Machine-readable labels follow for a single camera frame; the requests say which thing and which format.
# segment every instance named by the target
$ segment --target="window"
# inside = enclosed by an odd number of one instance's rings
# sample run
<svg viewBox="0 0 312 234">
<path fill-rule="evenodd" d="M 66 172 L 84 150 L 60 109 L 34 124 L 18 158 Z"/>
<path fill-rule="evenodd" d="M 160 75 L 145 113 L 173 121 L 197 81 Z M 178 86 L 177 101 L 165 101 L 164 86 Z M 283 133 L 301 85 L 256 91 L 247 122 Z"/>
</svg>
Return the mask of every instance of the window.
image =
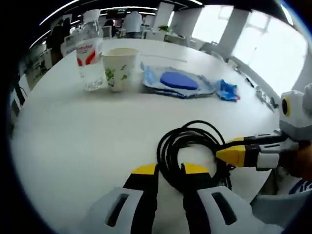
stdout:
<svg viewBox="0 0 312 234">
<path fill-rule="evenodd" d="M 169 21 L 168 21 L 168 26 L 169 26 L 169 27 L 170 27 L 170 25 L 171 25 L 171 22 L 172 22 L 172 19 L 173 19 L 174 15 L 175 15 L 175 12 L 174 12 L 174 11 L 171 12 L 171 15 L 170 15 L 170 18 L 169 18 Z"/>
<path fill-rule="evenodd" d="M 289 14 L 289 12 L 288 12 L 288 10 L 286 9 L 286 7 L 283 6 L 283 5 L 281 5 L 281 8 L 282 8 L 282 10 L 283 10 L 283 12 L 284 12 L 284 14 L 285 14 L 285 16 L 286 16 L 286 19 L 287 19 L 288 23 L 291 24 L 291 25 L 293 25 L 292 17 L 291 17 L 291 15 Z"/>
<path fill-rule="evenodd" d="M 269 21 L 269 16 L 258 11 L 253 11 L 249 14 L 247 19 L 247 27 L 256 27 L 259 29 L 265 29 Z"/>
<path fill-rule="evenodd" d="M 192 37 L 219 43 L 232 11 L 233 6 L 205 6 L 198 17 Z"/>
<path fill-rule="evenodd" d="M 304 64 L 308 44 L 288 24 L 253 11 L 233 56 L 249 65 L 278 94 L 290 90 Z"/>
</svg>

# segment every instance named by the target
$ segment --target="desk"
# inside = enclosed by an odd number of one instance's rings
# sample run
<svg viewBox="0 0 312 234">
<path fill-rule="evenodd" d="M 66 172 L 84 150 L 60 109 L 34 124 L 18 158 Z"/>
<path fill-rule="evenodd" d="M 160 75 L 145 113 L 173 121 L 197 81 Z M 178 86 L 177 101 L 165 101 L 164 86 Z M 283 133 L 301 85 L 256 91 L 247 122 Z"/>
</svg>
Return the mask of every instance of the desk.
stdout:
<svg viewBox="0 0 312 234">
<path fill-rule="evenodd" d="M 122 186 L 131 170 L 156 162 L 161 137 L 188 121 L 210 122 L 226 141 L 278 127 L 278 114 L 263 105 L 255 90 L 225 63 L 195 49 L 153 40 L 105 40 L 103 50 L 127 46 L 151 55 L 139 56 L 138 62 L 237 84 L 241 100 L 232 103 L 215 96 L 182 100 L 136 92 L 111 94 L 105 89 L 88 93 L 79 77 L 76 52 L 64 57 L 30 93 L 12 140 L 13 159 L 26 194 L 55 229 L 79 221 L 95 201 L 114 186 Z M 135 77 L 140 83 L 139 64 Z M 214 168 L 206 148 L 181 150 L 179 163 L 184 161 Z M 250 202 L 269 173 L 236 168 L 231 173 L 233 191 Z M 162 177 L 154 230 L 189 231 L 182 196 Z"/>
</svg>

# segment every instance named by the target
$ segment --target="ceiling light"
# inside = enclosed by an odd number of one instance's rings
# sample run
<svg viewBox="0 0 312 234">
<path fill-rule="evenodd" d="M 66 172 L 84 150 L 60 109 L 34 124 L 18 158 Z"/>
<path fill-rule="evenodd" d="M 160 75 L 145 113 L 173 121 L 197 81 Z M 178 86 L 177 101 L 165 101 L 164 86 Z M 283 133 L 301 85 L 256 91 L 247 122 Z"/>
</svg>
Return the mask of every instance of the ceiling light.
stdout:
<svg viewBox="0 0 312 234">
<path fill-rule="evenodd" d="M 73 8 L 70 8 L 69 10 L 65 11 L 65 13 L 67 13 L 67 12 L 69 12 L 69 11 L 72 11 L 72 10 L 74 10 L 74 9 L 77 8 L 77 7 L 80 7 L 80 6 L 75 6 L 75 7 L 73 7 Z"/>
<path fill-rule="evenodd" d="M 282 7 L 282 10 L 283 10 L 283 12 L 284 12 L 284 14 L 285 14 L 285 16 L 286 16 L 286 19 L 287 19 L 288 23 L 291 24 L 291 25 L 293 25 L 293 20 L 292 20 L 291 15 L 289 14 L 288 10 L 287 10 L 286 7 L 283 6 L 283 5 L 281 5 L 281 7 Z"/>
<path fill-rule="evenodd" d="M 75 23 L 78 23 L 80 20 L 76 20 L 74 22 L 71 22 L 70 24 L 75 24 Z"/>
<path fill-rule="evenodd" d="M 81 5 L 89 4 L 89 3 L 92 3 L 94 1 L 98 1 L 98 0 L 88 1 L 88 2 L 85 2 L 85 3 L 81 4 Z"/>
<path fill-rule="evenodd" d="M 156 15 L 156 13 L 150 13 L 150 12 L 139 12 L 140 14 L 146 14 L 146 15 Z"/>
<path fill-rule="evenodd" d="M 124 8 L 137 8 L 137 9 L 157 10 L 157 8 L 145 7 L 145 6 L 118 6 L 118 7 L 104 8 L 104 9 L 101 9 L 101 11 L 124 9 Z"/>
<path fill-rule="evenodd" d="M 66 5 L 63 5 L 62 7 L 60 7 L 58 10 L 56 10 L 55 12 L 53 12 L 52 14 L 50 14 L 47 18 L 45 18 L 39 25 L 42 25 L 46 20 L 48 20 L 51 16 L 53 16 L 54 14 L 56 14 L 57 12 L 59 12 L 60 10 L 64 9 L 65 7 L 77 2 L 79 0 L 73 0 L 69 3 L 67 3 Z"/>
<path fill-rule="evenodd" d="M 202 5 L 203 3 L 199 2 L 199 1 L 196 1 L 196 0 L 189 0 L 189 1 L 192 1 L 194 3 L 197 3 L 198 5 Z"/>
<path fill-rule="evenodd" d="M 31 44 L 31 46 L 29 47 L 29 49 L 30 49 L 31 47 L 33 47 L 33 45 L 36 44 L 41 38 L 43 38 L 45 35 L 47 35 L 47 34 L 50 33 L 50 32 L 51 32 L 51 30 L 49 30 L 48 32 L 46 32 L 45 34 L 43 34 L 41 37 L 39 37 L 34 43 Z"/>
</svg>

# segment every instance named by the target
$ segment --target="bottle label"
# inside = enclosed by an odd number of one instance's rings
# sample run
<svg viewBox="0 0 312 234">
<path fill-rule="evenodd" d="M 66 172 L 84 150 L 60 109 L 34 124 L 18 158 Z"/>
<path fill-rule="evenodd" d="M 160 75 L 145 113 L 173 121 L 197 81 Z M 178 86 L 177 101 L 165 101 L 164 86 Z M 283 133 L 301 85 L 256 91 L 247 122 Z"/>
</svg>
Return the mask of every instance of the bottle label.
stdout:
<svg viewBox="0 0 312 234">
<path fill-rule="evenodd" d="M 76 46 L 77 62 L 79 66 L 100 62 L 102 52 L 102 39 L 83 40 Z"/>
</svg>

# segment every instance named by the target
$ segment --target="paper cup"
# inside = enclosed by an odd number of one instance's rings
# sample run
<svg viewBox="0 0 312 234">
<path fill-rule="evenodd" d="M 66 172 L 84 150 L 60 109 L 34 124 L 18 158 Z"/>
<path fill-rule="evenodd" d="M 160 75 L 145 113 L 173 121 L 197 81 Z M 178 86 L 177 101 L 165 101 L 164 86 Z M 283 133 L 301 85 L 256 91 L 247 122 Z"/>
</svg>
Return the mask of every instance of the paper cup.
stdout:
<svg viewBox="0 0 312 234">
<path fill-rule="evenodd" d="M 108 87 L 113 92 L 121 92 L 129 85 L 138 53 L 136 49 L 117 48 L 102 55 Z"/>
</svg>

